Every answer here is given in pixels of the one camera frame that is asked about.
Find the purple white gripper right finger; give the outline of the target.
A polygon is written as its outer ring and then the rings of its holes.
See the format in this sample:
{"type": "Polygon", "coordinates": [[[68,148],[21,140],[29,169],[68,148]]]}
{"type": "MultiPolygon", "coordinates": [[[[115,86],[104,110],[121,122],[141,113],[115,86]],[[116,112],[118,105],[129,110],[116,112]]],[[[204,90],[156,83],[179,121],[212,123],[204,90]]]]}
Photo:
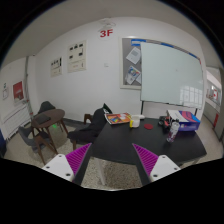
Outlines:
{"type": "Polygon", "coordinates": [[[166,155],[158,156],[137,144],[133,144],[133,147],[151,182],[157,181],[180,170],[180,168],[166,155]]]}

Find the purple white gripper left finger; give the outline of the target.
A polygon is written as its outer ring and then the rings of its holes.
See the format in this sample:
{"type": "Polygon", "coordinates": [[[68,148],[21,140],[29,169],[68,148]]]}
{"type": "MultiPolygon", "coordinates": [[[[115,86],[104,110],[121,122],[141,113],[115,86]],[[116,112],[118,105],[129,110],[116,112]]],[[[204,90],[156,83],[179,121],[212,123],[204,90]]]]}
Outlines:
{"type": "Polygon", "coordinates": [[[58,154],[43,167],[43,170],[72,182],[78,173],[90,146],[91,143],[88,143],[67,155],[58,154]]]}

